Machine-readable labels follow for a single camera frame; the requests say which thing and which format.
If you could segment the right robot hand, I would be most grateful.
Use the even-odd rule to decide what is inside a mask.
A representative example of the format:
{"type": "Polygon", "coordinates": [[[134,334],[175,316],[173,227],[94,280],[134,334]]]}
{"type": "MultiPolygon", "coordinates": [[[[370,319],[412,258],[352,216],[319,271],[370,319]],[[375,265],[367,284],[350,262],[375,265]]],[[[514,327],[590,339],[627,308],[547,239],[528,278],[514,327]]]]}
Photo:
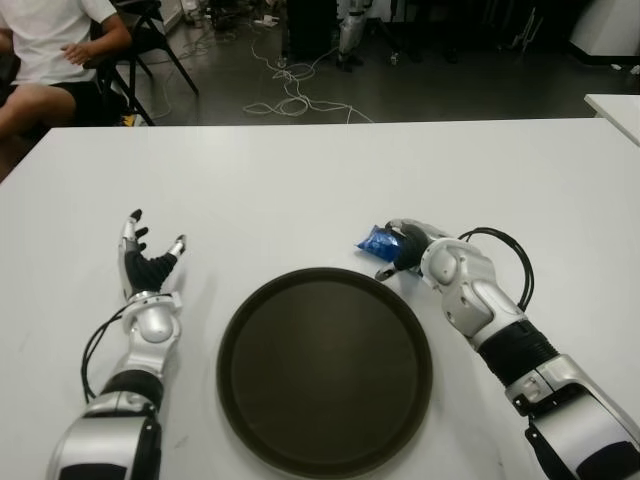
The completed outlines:
{"type": "Polygon", "coordinates": [[[398,272],[419,268],[427,248],[436,240],[450,237],[449,233],[433,225],[408,218],[389,220],[385,230],[400,235],[403,242],[394,259],[375,273],[374,278],[380,282],[398,272]]]}

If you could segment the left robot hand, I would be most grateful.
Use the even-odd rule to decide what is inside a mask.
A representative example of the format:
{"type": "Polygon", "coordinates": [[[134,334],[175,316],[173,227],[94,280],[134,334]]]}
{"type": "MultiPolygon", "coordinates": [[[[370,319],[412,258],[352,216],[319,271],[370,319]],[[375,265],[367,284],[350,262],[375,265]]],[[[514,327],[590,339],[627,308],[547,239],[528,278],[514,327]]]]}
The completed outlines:
{"type": "Polygon", "coordinates": [[[140,239],[149,229],[138,226],[142,215],[136,209],[126,218],[118,242],[118,270],[126,301],[144,292],[158,294],[187,247],[187,237],[179,235],[164,254],[146,257],[147,245],[140,239]]]}

